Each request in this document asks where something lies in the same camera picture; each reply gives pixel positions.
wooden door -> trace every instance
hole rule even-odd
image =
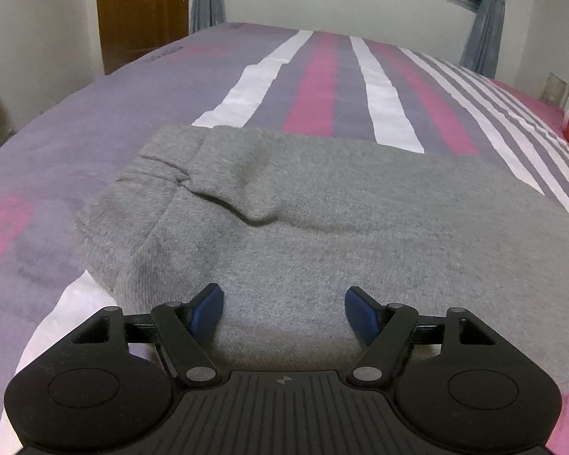
[[[188,34],[187,0],[97,0],[105,73]]]

bed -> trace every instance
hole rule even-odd
[[[13,374],[97,309],[74,214],[165,124],[257,127],[479,156],[569,214],[563,113],[450,63],[322,32],[223,24],[102,77],[0,149],[0,455]],[[550,441],[569,454],[569,384]]]

logo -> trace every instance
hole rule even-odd
[[[293,381],[293,378],[287,375],[282,375],[280,378],[276,378],[276,381],[280,384],[287,384]]]

white stripe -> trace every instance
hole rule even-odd
[[[114,306],[116,301],[85,271],[64,290],[59,302],[34,331],[25,346],[17,365],[17,372],[30,364],[59,339],[97,313],[104,306]],[[14,455],[21,449],[6,413],[0,418],[0,455]]]
[[[405,114],[398,91],[384,73],[365,41],[350,38],[365,79],[366,100],[373,121],[375,140],[381,145],[403,148],[423,154],[422,144]]]
[[[459,85],[461,85],[464,88],[464,90],[468,91],[472,95],[472,97],[474,99],[476,99],[477,102],[482,104],[483,107],[485,107],[487,109],[487,111],[489,111],[506,128],[506,130],[508,130],[508,132],[510,132],[510,135],[512,135],[512,138],[516,141],[516,143],[519,145],[520,149],[527,156],[527,159],[529,160],[529,162],[531,162],[533,164],[533,167],[537,170],[539,175],[542,177],[542,179],[545,181],[545,183],[548,185],[548,187],[552,190],[552,193],[554,194],[554,196],[559,200],[559,202],[563,205],[563,207],[565,207],[565,209],[569,212],[569,196],[566,194],[565,190],[563,190],[563,187],[560,185],[560,183],[556,180],[556,178],[550,172],[550,169],[548,168],[548,166],[546,166],[544,160],[540,157],[538,152],[535,150],[535,147],[533,146],[533,144],[527,139],[526,135],[515,124],[513,124],[508,118],[506,118],[506,116],[504,114],[502,114],[500,111],[498,111],[495,107],[493,107],[493,102],[495,102],[496,104],[504,107],[504,109],[507,109],[504,106],[504,104],[501,101],[499,101],[493,94],[491,94],[486,89],[486,87],[481,85],[478,80],[476,80],[470,74],[465,72],[463,69],[459,69],[460,74],[463,75],[464,77],[466,77],[468,80],[470,80],[472,82],[472,84],[474,84],[475,86],[479,87],[481,90],[483,90],[484,92],[489,94],[490,97],[493,98],[493,102],[484,98],[484,96],[482,96],[477,91],[477,89],[475,89],[472,86],[471,83],[469,83],[467,80],[464,80],[464,78],[462,76],[456,74],[453,70],[451,70],[446,65],[443,65],[442,63],[433,59],[432,57],[425,56],[425,55],[423,55],[423,56],[425,58],[427,58],[428,60],[430,60],[435,65],[437,65],[441,70],[443,70],[451,78],[453,78]],[[535,137],[535,139],[546,149],[546,152],[550,155],[552,161],[556,164],[556,166],[559,168],[559,170],[561,171],[563,176],[565,176],[566,180],[569,182],[569,168],[567,167],[567,164],[564,163],[561,156],[558,155],[554,151],[554,149],[546,143],[546,141],[543,139],[543,137],[541,135],[539,135],[538,133],[536,133],[535,129],[532,126],[530,126],[526,121],[519,120],[519,123],[523,125],[524,130],[526,130],[526,132],[528,134],[533,135],[533,137]]]
[[[228,125],[241,128],[253,116],[267,90],[277,77],[280,67],[291,61],[299,48],[312,36],[311,31],[299,31],[255,65],[244,68],[240,79],[214,110],[205,112],[192,125],[213,128]]]
[[[498,106],[500,106],[501,108],[504,108],[507,111],[510,111],[510,107],[508,107],[503,101],[500,100],[500,98],[493,93],[492,90],[490,90],[488,87],[486,87],[486,85],[484,83],[481,83],[480,80],[478,80],[476,77],[473,77],[473,75],[462,69],[461,70],[470,80],[472,80],[472,82],[474,82],[481,90],[483,90],[487,96],[489,96],[489,98],[491,98],[493,100],[493,102],[495,104],[497,104]],[[569,166],[565,163],[565,161],[563,161],[563,158],[559,155],[558,152],[556,152],[554,150],[554,148],[552,147],[551,144],[549,144],[546,141],[546,138],[542,135],[540,135],[534,125],[530,124],[527,120],[525,120],[524,118],[519,118],[518,115],[511,115],[513,118],[517,119],[517,121],[519,122],[519,124],[525,129],[527,130],[531,135],[533,135],[533,137],[539,142],[539,144],[544,147],[544,150],[548,153],[548,155],[552,158],[552,161],[556,164],[557,168],[559,168],[559,170],[561,171],[561,173],[563,174],[563,176],[565,176],[565,179],[569,182]]]
[[[437,83],[443,87],[449,95],[455,99],[462,108],[466,109],[472,117],[476,120],[481,130],[489,139],[493,148],[496,152],[504,159],[504,162],[510,168],[510,171],[521,181],[524,181],[528,185],[535,188],[542,195],[544,194],[542,189],[539,187],[535,179],[531,176],[531,173],[522,165],[522,162],[516,157],[514,152],[508,147],[508,144],[504,141],[504,138],[500,135],[498,130],[491,124],[491,122],[483,115],[476,106],[474,106],[468,99],[466,99],[452,84],[449,83],[446,78],[443,77],[436,69],[432,68],[428,63],[424,62],[419,56],[416,56],[412,51],[405,50],[401,48],[401,51],[405,53],[414,63],[419,65],[423,70],[428,72]]]
[[[505,89],[502,89],[500,86],[493,83],[491,80],[488,80],[487,78],[479,78],[483,80],[483,83],[489,89],[493,90],[497,94],[500,94],[501,97],[506,100],[507,104],[516,110],[516,117],[518,117],[518,115],[522,115],[523,119],[527,120],[530,124],[535,126],[535,129],[538,132],[542,133],[544,137],[569,160],[569,144],[566,140],[560,138],[560,136],[554,133],[540,117],[528,109],[525,104],[517,97],[514,97],[513,94]]]

ridged black surface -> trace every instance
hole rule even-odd
[[[23,450],[22,455],[41,451]],[[446,455],[408,430],[384,396],[333,371],[235,371],[190,391],[161,427],[113,455]],[[545,455],[542,448],[524,455]]]

